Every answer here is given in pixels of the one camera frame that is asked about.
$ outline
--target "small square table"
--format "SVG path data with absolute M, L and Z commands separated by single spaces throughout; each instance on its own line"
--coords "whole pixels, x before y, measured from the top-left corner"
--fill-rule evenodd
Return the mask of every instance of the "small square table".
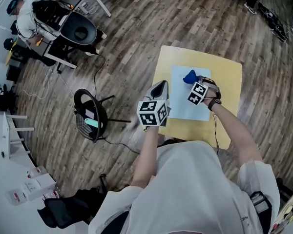
M 211 79 L 220 88 L 222 105 L 237 116 L 242 83 L 240 63 L 190 49 L 162 46 L 153 84 L 167 80 L 171 91 L 171 67 L 174 65 L 210 69 Z M 212 112 L 209 121 L 168 118 L 166 127 L 161 127 L 160 133 L 183 140 L 202 140 L 216 147 Z M 217 121 L 216 136 L 219 148 L 228 149 L 230 139 L 220 120 Z

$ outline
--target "shoe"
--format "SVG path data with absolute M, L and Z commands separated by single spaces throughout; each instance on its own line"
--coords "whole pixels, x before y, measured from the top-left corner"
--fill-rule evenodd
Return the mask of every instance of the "shoe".
M 102 36 L 101 36 L 102 39 L 106 39 L 107 38 L 107 35 L 106 33 L 102 32 Z
M 93 54 L 93 53 L 90 53 L 90 52 L 86 52 L 86 55 L 87 56 L 94 56 L 94 55 L 98 55 L 100 53 L 100 51 L 98 49 L 96 49 L 96 53 Z
M 257 12 L 252 7 L 249 7 L 247 3 L 244 4 L 244 7 L 246 7 L 253 15 L 257 15 Z
M 169 139 L 175 140 L 175 138 L 173 138 L 173 137 L 170 137 L 170 136 L 167 136 L 167 135 L 164 136 L 164 141 L 169 140 Z

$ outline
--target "hand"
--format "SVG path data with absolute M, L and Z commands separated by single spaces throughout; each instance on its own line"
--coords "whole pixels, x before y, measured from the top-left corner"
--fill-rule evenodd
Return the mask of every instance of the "hand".
M 215 92 L 215 90 L 209 88 L 206 92 L 205 98 L 211 98 L 211 97 L 212 98 L 216 97 L 216 92 Z M 205 99 L 205 100 L 203 100 L 203 103 L 208 106 L 209 103 L 211 102 L 211 100 L 212 99 Z

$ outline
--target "wood plank floor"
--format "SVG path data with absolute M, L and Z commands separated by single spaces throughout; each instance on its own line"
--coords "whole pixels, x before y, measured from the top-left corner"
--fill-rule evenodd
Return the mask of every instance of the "wood plank floor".
M 290 0 L 260 0 L 292 24 Z M 131 119 L 130 124 L 112 123 L 106 138 L 134 149 L 141 147 L 144 132 L 135 115 L 137 102 L 150 87 L 162 45 L 172 45 L 237 61 L 243 65 L 238 117 L 246 123 L 264 160 L 276 176 L 293 189 L 293 37 L 280 41 L 270 32 L 261 15 L 250 14 L 243 0 L 106 0 L 112 13 L 101 9 L 89 16 L 108 38 L 98 43 L 106 58 L 96 77 L 97 98 L 115 95 L 104 103 L 109 116 Z M 88 57 L 78 50 L 71 54 L 76 70 L 63 68 L 62 77 L 70 89 L 85 88 L 94 93 L 93 76 L 101 57 Z M 107 174 L 109 188 L 120 188 L 132 178 L 137 158 L 124 146 L 104 141 L 95 144 L 77 131 L 73 99 L 59 75 L 51 75 L 45 99 L 20 92 L 19 115 L 29 120 L 19 126 L 33 126 L 25 143 L 38 165 L 44 165 L 66 196 L 79 188 L 99 184 Z M 43 96 L 47 92 L 44 66 L 30 61 L 17 91 Z M 231 145 L 219 152 L 226 175 L 233 181 L 238 169 Z

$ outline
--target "desk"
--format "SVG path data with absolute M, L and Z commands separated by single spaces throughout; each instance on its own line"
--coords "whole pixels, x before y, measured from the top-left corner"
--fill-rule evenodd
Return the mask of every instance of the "desk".
M 171 67 L 173 65 L 210 69 L 211 78 L 221 90 L 223 106 L 235 116 L 237 115 L 242 83 L 242 65 L 240 63 L 194 50 L 162 46 L 153 84 L 167 80 L 171 91 Z M 209 121 L 168 118 L 167 126 L 160 127 L 160 133 L 183 140 L 202 140 L 216 147 L 214 129 L 214 119 L 210 114 Z M 230 139 L 219 120 L 216 136 L 219 148 L 227 149 Z
M 77 9 L 78 7 L 80 7 L 82 5 L 82 3 L 85 0 L 63 0 L 63 1 L 67 2 L 69 4 L 72 4 L 74 6 L 74 9 Z M 96 1 L 103 8 L 103 10 L 107 14 L 107 16 L 110 17 L 111 13 L 108 11 L 108 9 L 105 7 L 105 5 L 101 2 L 101 0 L 96 0 Z M 34 46 L 30 46 L 30 48 L 33 49 L 36 53 L 38 53 L 40 56 L 45 56 L 45 57 L 50 58 L 52 60 L 58 61 L 66 66 L 69 66 L 71 68 L 76 69 L 77 68 L 76 65 L 49 53 L 50 48 L 52 46 L 52 43 L 53 43 L 53 41 L 49 41 L 48 39 L 44 38 L 43 42 L 41 42 L 39 47 L 34 45 Z
M 30 151 L 21 151 L 21 152 L 11 152 L 11 145 L 20 144 L 22 146 L 23 138 L 19 138 L 17 132 L 21 131 L 33 131 L 33 127 L 25 127 L 25 128 L 15 128 L 13 122 L 9 123 L 9 119 L 27 119 L 28 116 L 18 116 L 18 115 L 6 115 L 3 114 L 3 123 L 2 123 L 2 138 L 3 138 L 3 152 L 4 154 L 8 154 L 8 157 L 14 157 L 19 155 L 29 154 Z
M 10 49 L 8 55 L 6 56 L 6 59 L 5 59 L 5 66 L 7 66 L 9 64 L 9 61 L 12 57 L 12 49 L 13 47 L 18 43 L 18 40 L 19 40 L 19 37 L 16 38 L 16 41 L 13 43 L 12 45 L 12 48 Z

